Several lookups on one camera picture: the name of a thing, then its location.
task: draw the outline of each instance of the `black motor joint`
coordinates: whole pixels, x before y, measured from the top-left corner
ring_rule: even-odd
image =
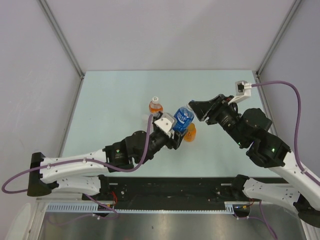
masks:
[[[143,164],[154,158],[154,155],[159,152],[164,146],[168,149],[178,149],[184,135],[183,133],[174,132],[174,135],[169,137],[163,132],[154,122],[162,117],[163,113],[159,112],[153,117],[153,132],[149,136],[148,147]],[[147,133],[145,131],[136,131],[131,136],[127,136],[120,142],[115,142],[112,145],[106,146],[103,151],[106,154],[108,163],[122,169],[132,169],[133,161],[138,164],[145,150]],[[116,172],[112,168],[108,168],[109,172]]]

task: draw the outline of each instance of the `white wall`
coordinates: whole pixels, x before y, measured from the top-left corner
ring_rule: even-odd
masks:
[[[48,0],[89,70],[256,70],[294,0]]]
[[[305,0],[266,68],[262,82],[282,80],[294,84],[301,95],[302,116],[298,146],[301,160],[320,176],[320,0]],[[297,98],[283,85],[266,86],[275,126],[292,148]]]
[[[56,156],[79,77],[35,0],[0,8],[0,183],[30,167],[31,154]],[[28,176],[8,186],[28,186]],[[0,239],[26,193],[0,193]]]

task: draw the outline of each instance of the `metal frame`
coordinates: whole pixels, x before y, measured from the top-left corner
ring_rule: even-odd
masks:
[[[61,31],[61,28],[60,28],[60,26],[54,16],[53,12],[51,11],[47,1],[46,0],[36,0],[36,1],[39,3],[39,6],[42,9],[43,14],[47,18],[50,26],[52,27],[52,30],[54,31],[56,37],[58,38],[59,42],[61,43],[61,46],[62,46],[63,50],[65,51],[67,57],[69,58],[71,64],[73,65],[75,71],[77,72],[79,77],[82,78],[82,76],[84,75],[84,72],[81,70],[81,67],[80,67],[74,53],[72,52],[71,47],[70,47],[65,35]]]
[[[61,141],[60,147],[59,147],[59,153],[58,153],[58,157],[59,158],[62,157],[62,154],[63,154],[64,149],[65,149],[67,137],[68,137],[68,134],[69,134],[69,130],[70,130],[70,126],[71,126],[71,123],[72,123],[72,119],[74,118],[77,102],[78,102],[78,99],[79,99],[79,96],[80,96],[82,85],[84,83],[84,79],[85,79],[85,74],[83,74],[82,77],[81,77],[81,80],[79,82],[78,88],[76,90],[76,94],[75,94],[73,102],[72,102],[72,108],[71,108],[70,113],[69,113],[68,122],[66,124],[65,131],[64,131],[64,134],[63,134],[63,137],[62,137],[62,141]]]
[[[286,30],[288,28],[288,26],[290,25],[293,17],[295,16],[297,10],[299,9],[299,6],[301,5],[301,3],[304,0],[295,0],[294,3],[292,4],[289,12],[287,13],[287,15],[285,16],[280,29],[278,30],[278,32],[275,35],[275,38],[272,41],[271,46],[269,47],[268,51],[266,52],[265,56],[263,57],[263,60],[259,66],[259,68],[257,69],[256,73],[258,75],[258,77],[261,75],[261,73],[263,72],[266,64],[268,63],[268,61],[270,60],[272,54],[274,53],[276,47],[278,46],[280,40],[283,38],[283,36],[286,33]]]
[[[47,209],[48,203],[46,202],[36,202],[35,203],[35,213],[32,220],[32,225],[29,230],[29,236],[27,240],[37,240],[39,238],[40,230],[42,227],[42,223],[45,218],[46,209]]]
[[[261,83],[261,79],[257,75],[257,73],[255,71],[252,71],[252,74],[253,74],[255,83],[260,84]],[[270,133],[272,133],[273,135],[278,136],[277,129],[276,129],[276,126],[274,124],[274,118],[273,118],[271,109],[269,107],[265,91],[261,86],[258,86],[257,89],[258,89],[258,93],[259,93],[260,100],[261,100],[261,103],[262,103],[263,111],[266,114],[266,116],[273,122],[273,124],[270,127]]]

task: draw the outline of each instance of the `orange object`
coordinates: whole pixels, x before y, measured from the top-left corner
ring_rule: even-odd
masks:
[[[188,132],[184,135],[183,139],[186,142],[192,142],[196,138],[196,126],[194,123],[190,123],[190,125],[187,127]]]
[[[151,102],[149,103],[149,110],[150,110],[150,113],[152,113],[152,114],[155,114],[159,111],[161,111],[161,112],[164,111],[164,108],[159,103],[159,98],[157,96],[154,96],[152,98]]]

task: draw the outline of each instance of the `light blue table surface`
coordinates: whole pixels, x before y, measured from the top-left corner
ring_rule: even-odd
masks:
[[[149,102],[159,97],[172,115],[190,100],[205,101],[218,94],[235,95],[235,82],[254,83],[249,70],[88,71],[77,101],[63,156],[102,149],[146,130]],[[261,108],[258,90],[239,104],[239,113]],[[217,124],[194,119],[196,138],[178,150],[162,149],[135,172],[108,173],[122,177],[278,177],[258,167]]]

